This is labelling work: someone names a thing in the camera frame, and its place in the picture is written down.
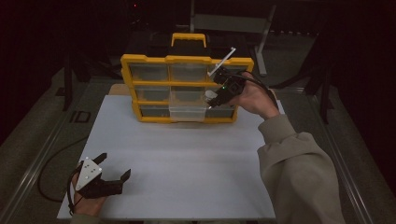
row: human hand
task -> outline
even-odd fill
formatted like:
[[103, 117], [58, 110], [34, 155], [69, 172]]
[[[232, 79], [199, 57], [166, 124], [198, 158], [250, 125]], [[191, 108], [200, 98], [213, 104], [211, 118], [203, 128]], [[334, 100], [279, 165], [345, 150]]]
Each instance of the human hand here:
[[[248, 72], [243, 73], [242, 76], [254, 78]], [[246, 81], [242, 93], [235, 96], [228, 105], [240, 105], [248, 112], [258, 114], [264, 119], [269, 119], [280, 114], [265, 90], [251, 81]]]
[[92, 217], [98, 217], [107, 197], [101, 197], [97, 199], [86, 199], [82, 197], [82, 195], [76, 191], [77, 181], [78, 181], [78, 174], [75, 174], [72, 179], [73, 188], [75, 189], [74, 213], [88, 215]]

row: plastic drawer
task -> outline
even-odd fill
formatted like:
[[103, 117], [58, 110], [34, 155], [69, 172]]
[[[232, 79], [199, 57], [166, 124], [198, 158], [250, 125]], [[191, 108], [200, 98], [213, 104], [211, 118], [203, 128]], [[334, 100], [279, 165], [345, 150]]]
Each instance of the plastic drawer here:
[[168, 105], [141, 105], [140, 111], [142, 117], [162, 117], [169, 118], [169, 107]]
[[169, 106], [169, 112], [174, 121], [203, 121], [206, 106]]
[[165, 63], [129, 63], [129, 67], [134, 80], [168, 80], [168, 67]]
[[167, 101], [169, 99], [168, 86], [134, 86], [137, 99], [141, 101]]
[[206, 110], [206, 118], [231, 118], [235, 110], [234, 106], [222, 105]]
[[203, 87], [171, 87], [171, 99], [174, 105], [203, 105], [205, 88]]
[[172, 87], [169, 112], [174, 121], [203, 121], [206, 102], [201, 87]]
[[173, 63], [169, 66], [172, 74], [172, 81], [206, 81], [206, 64]]

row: sleeve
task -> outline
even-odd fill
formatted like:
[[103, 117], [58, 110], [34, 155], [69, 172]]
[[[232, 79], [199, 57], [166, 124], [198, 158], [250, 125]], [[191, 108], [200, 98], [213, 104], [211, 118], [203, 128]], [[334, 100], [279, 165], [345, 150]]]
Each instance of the sleeve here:
[[82, 214], [73, 214], [70, 224], [99, 224], [99, 217], [92, 217]]
[[278, 224], [345, 223], [337, 175], [330, 157], [310, 133], [296, 133], [286, 115], [259, 126], [262, 182]]

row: wrist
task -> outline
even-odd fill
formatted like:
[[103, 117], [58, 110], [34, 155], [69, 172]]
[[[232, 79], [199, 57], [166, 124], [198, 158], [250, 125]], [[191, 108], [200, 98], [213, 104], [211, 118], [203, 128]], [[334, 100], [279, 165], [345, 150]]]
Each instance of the wrist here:
[[99, 204], [94, 204], [91, 206], [83, 206], [80, 208], [75, 208], [75, 214], [86, 215], [90, 217], [99, 217], [102, 206]]
[[261, 110], [259, 115], [263, 119], [270, 119], [270, 118], [273, 118], [273, 117], [276, 117], [276, 116], [280, 115], [280, 112], [279, 112], [278, 109], [273, 107], [273, 108], [266, 108], [265, 110]]

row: white stick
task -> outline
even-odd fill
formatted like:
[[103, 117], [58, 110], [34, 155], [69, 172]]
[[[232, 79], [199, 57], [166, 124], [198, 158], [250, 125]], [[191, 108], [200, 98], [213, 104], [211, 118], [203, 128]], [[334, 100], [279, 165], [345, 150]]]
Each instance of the white stick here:
[[229, 59], [231, 57], [231, 55], [233, 54], [233, 52], [236, 50], [236, 48], [231, 48], [231, 52], [227, 54], [227, 56], [225, 56], [220, 63], [216, 63], [215, 68], [209, 73], [207, 73], [208, 76], [212, 76], [213, 73], [215, 73], [224, 63], [227, 59]]

